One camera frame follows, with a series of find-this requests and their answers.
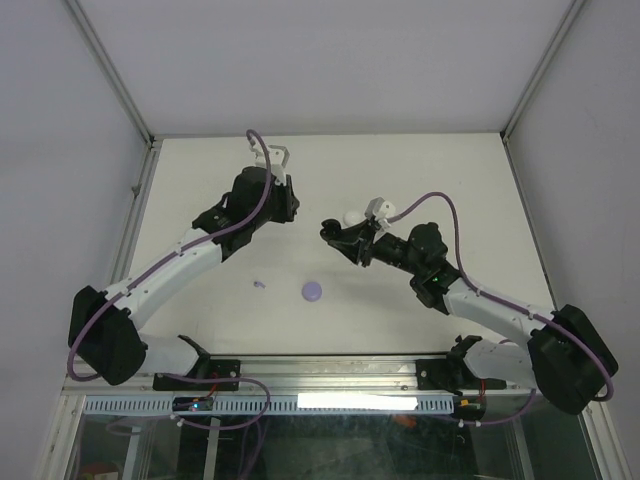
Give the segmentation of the white earbud case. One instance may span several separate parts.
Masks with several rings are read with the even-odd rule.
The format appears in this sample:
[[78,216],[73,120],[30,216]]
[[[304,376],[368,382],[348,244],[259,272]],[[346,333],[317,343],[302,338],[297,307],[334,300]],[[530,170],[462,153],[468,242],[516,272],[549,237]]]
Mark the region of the white earbud case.
[[347,227],[355,226],[365,220],[364,215],[359,211],[347,211],[343,215],[343,222]]

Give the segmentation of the black earbud case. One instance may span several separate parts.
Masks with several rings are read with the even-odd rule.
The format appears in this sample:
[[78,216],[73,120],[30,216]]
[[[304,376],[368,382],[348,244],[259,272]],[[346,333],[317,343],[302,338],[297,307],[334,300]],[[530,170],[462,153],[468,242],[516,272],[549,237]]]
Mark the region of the black earbud case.
[[337,219],[326,219],[321,222],[320,236],[325,242],[338,239],[342,235],[342,225]]

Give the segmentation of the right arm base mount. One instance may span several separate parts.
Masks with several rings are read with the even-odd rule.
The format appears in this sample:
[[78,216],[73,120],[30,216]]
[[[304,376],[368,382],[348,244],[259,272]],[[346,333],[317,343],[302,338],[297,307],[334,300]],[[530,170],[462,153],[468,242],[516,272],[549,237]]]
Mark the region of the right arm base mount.
[[464,390],[505,390],[507,383],[495,378],[477,377],[464,364],[464,358],[480,336],[458,336],[451,350],[435,358],[415,361],[417,388],[420,391],[444,390],[461,396]]

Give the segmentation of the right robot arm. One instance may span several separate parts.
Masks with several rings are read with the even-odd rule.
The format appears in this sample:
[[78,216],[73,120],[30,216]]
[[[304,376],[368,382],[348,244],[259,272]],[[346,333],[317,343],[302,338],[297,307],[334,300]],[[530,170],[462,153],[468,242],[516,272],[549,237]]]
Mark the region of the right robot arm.
[[447,354],[448,378],[455,385],[502,380],[535,390],[572,415],[611,398],[618,364],[586,314],[572,305],[539,309],[473,284],[448,261],[437,224],[419,224],[402,239],[373,219],[351,227],[327,219],[320,236],[356,265],[379,261],[410,274],[425,307],[502,336],[501,342],[477,335],[457,339]]

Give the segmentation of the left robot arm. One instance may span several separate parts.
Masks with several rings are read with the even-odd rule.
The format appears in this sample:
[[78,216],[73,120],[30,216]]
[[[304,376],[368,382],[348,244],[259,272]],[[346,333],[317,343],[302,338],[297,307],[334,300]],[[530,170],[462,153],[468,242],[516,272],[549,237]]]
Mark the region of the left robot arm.
[[120,385],[138,373],[175,377],[188,388],[214,378],[211,355],[186,335],[143,333],[154,313],[192,280],[248,245],[268,222],[294,220],[300,202],[286,173],[246,167],[221,200],[196,217],[164,257],[103,290],[81,289],[73,299],[68,363],[81,358],[90,380]]

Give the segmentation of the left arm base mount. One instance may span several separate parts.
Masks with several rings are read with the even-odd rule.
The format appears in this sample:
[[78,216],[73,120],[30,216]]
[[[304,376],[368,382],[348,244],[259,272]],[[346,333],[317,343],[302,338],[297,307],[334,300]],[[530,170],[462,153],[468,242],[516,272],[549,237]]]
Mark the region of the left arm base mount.
[[186,335],[169,339],[160,349],[160,365],[152,368],[154,391],[239,390],[242,363],[212,355]]

